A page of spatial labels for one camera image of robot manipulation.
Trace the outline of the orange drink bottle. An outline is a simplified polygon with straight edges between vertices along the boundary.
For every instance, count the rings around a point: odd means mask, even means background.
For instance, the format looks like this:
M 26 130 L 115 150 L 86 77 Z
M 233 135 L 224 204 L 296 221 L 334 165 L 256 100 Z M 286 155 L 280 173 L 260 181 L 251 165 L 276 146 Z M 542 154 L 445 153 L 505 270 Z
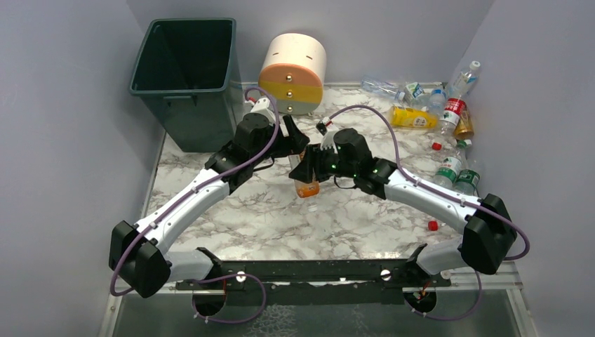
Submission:
M 295 169 L 298 164 L 301 162 L 303 155 L 302 154 L 292 154 L 288 157 L 290 167 Z M 299 180 L 293 180 L 295 191 L 299 198 L 305 199 L 309 197 L 314 197 L 320 192 L 320 185 L 319 182 L 314 180 L 311 183 L 303 183 Z

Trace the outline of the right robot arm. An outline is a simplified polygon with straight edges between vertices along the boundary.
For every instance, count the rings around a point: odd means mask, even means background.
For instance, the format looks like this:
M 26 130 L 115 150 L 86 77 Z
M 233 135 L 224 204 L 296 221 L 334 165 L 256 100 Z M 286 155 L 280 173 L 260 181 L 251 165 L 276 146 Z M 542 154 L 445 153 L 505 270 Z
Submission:
M 444 270 L 470 267 L 495 274 L 516 241 L 503 201 L 460 194 L 414 176 L 393 161 L 372 155 L 366 139 L 352 128 L 338 131 L 333 145 L 308 145 L 289 176 L 302 183 L 350 178 L 360 191 L 411 206 L 459 233 L 457 239 L 418 247 L 407 260 L 411 277 L 428 278 Z

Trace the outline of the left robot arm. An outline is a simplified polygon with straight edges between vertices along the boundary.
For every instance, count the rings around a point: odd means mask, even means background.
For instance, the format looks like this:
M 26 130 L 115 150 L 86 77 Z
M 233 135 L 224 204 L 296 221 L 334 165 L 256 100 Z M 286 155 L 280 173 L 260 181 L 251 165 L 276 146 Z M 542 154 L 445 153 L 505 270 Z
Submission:
M 210 156 L 187 187 L 157 211 L 134 224 L 121 221 L 112 230 L 109 267 L 113 296 L 117 279 L 143 298 L 154 295 L 164 284 L 206 279 L 216 257 L 195 249 L 171 252 L 177 238 L 210 207 L 222 201 L 252 178 L 255 167 L 265 159 L 288 157 L 303 152 L 309 138 L 284 116 L 287 134 L 262 114 L 248 113 L 235 136 Z

